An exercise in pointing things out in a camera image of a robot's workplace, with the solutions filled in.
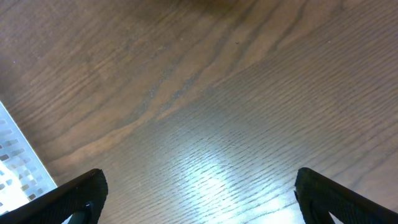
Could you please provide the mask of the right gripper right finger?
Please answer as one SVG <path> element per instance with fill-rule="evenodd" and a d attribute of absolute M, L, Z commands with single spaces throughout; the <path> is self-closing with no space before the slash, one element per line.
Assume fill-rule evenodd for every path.
<path fill-rule="evenodd" d="M 397 223 L 397 213 L 332 181 L 308 167 L 298 170 L 295 197 L 304 222 Z"/>

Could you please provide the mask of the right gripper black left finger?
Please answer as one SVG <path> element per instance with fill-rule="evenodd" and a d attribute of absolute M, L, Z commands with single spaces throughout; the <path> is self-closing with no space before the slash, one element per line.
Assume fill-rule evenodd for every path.
<path fill-rule="evenodd" d="M 1 215 L 1 223 L 97 224 L 108 195 L 101 169 L 92 169 L 45 195 Z"/>

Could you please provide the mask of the clear plastic basket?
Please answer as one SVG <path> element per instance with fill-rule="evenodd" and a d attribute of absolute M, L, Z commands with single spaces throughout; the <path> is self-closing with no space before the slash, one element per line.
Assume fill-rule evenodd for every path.
<path fill-rule="evenodd" d="M 1 105 L 1 215 L 57 188 L 4 105 Z"/>

